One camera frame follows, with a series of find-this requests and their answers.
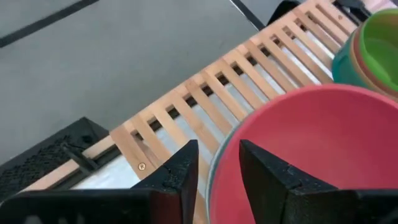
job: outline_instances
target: red bowl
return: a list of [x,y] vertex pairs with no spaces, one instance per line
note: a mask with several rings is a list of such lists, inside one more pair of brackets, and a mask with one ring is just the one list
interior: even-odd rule
[[248,139],[339,189],[398,189],[398,104],[349,85],[308,86],[268,102],[230,140],[211,188],[211,224],[254,223],[239,166]]

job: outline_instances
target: dark stripe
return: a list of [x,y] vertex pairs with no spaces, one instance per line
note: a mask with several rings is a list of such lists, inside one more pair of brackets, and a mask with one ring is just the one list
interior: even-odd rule
[[259,18],[257,18],[253,14],[253,12],[250,11],[250,9],[246,7],[245,4],[243,4],[243,2],[241,2],[240,0],[231,0],[231,1],[244,14],[244,16],[246,16],[246,18],[254,25],[254,27],[257,30],[262,30],[265,28],[265,25],[259,20]]
[[29,24],[28,26],[25,26],[11,34],[5,35],[4,37],[0,38],[0,48],[5,47],[9,44],[14,43],[15,41],[22,39],[28,35],[33,34],[34,32],[43,29],[44,27],[47,27],[54,22],[59,21],[60,19],[63,19],[80,9],[83,9],[86,6],[89,6],[99,0],[82,0],[79,2],[76,2],[72,4],[71,6],[66,7],[65,9],[61,9],[60,11],[53,13],[39,21],[36,21],[32,24]]

